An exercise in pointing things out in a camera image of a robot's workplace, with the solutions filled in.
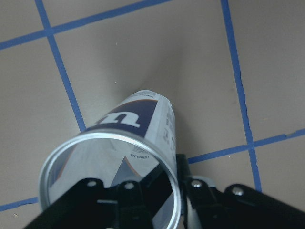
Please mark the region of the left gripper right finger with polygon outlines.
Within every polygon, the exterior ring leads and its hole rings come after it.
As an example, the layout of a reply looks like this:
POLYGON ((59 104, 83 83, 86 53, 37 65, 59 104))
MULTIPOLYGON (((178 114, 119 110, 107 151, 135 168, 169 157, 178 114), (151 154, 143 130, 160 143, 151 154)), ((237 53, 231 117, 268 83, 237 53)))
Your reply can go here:
POLYGON ((185 229, 201 229, 200 209, 203 201, 203 181, 191 175, 184 154, 176 155, 177 176, 181 193, 183 226, 185 229))

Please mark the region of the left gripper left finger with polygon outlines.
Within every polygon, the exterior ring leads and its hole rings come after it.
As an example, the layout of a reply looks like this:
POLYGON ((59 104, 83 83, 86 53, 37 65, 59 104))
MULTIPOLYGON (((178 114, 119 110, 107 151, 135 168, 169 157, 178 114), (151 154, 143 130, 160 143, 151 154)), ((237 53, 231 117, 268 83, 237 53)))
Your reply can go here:
POLYGON ((167 174, 156 167, 140 181, 123 181, 117 192, 120 229, 156 229, 157 213, 173 191, 167 174))

